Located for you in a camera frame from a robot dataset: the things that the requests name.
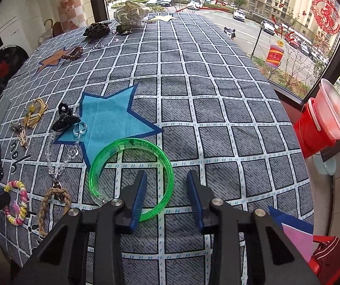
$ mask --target washing machine door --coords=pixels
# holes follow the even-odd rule
[[[0,49],[0,96],[9,79],[21,68],[28,57],[26,51],[16,45]]]

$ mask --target street light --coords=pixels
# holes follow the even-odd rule
[[[254,47],[253,47],[253,51],[252,51],[252,54],[251,54],[251,60],[252,60],[253,55],[254,55],[254,50],[256,49],[257,43],[258,43],[258,41],[259,41],[261,31],[264,30],[264,28],[265,28],[265,26],[264,26],[264,24],[261,22],[261,23],[260,23],[260,32],[259,32],[259,36],[257,37],[256,44],[255,44]]]

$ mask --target tablecloth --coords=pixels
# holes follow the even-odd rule
[[[213,237],[200,235],[194,226],[185,186],[190,169],[199,173],[202,184],[211,187],[217,197],[238,209],[267,210],[272,206],[313,222],[304,159],[292,124],[270,84],[209,19],[198,14],[172,15],[169,22],[147,23],[126,36],[110,33],[99,49],[82,36],[84,28],[62,34],[41,45],[9,81],[3,97],[10,98],[11,104],[0,126],[5,171],[0,187],[8,180],[23,181],[31,214],[22,226],[15,227],[0,213],[0,245],[19,265],[27,261],[41,240],[36,214],[52,184],[44,146],[49,128],[58,118],[58,104],[64,101],[76,111],[84,92],[108,96],[136,84],[131,109],[161,128],[160,133],[146,139],[169,156],[175,187],[169,204],[157,217],[140,223],[134,235],[122,237],[126,284],[208,283]],[[59,59],[44,67],[47,57],[77,45],[84,47],[80,59]],[[37,97],[48,103],[47,113],[27,131],[28,149],[18,146],[13,150],[16,133],[10,130],[10,123],[18,122],[27,102]],[[64,162],[68,148],[53,145],[55,166]],[[16,161],[12,150],[18,153],[16,160],[30,157],[12,166]],[[165,188],[163,171],[156,165],[149,154],[134,150],[120,153],[104,169],[101,187],[114,197],[122,186],[133,182],[138,167],[145,169],[147,211]],[[61,181],[72,195],[73,207],[96,207],[87,188],[82,151],[68,164]],[[11,195],[15,200],[17,192]],[[60,219],[62,210],[58,201],[51,201],[46,230]],[[87,257],[90,284],[93,245],[91,234]],[[244,283],[247,266],[243,239],[240,251]]]

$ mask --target pink translucent bucket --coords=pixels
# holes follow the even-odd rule
[[[332,139],[340,139],[340,94],[326,79],[322,78],[314,102],[319,125]]]

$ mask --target silver bolt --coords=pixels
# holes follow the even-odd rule
[[[76,216],[79,214],[79,209],[78,208],[71,208],[69,211],[68,211],[68,214],[72,217]]]
[[[258,216],[258,217],[264,217],[266,215],[266,212],[264,209],[256,209],[254,211],[254,213]]]
[[[213,203],[214,205],[222,205],[222,204],[224,203],[224,201],[221,200],[220,198],[214,198],[214,199],[212,200],[212,203]]]
[[[115,206],[122,205],[122,200],[120,198],[115,198],[111,201],[111,204]]]

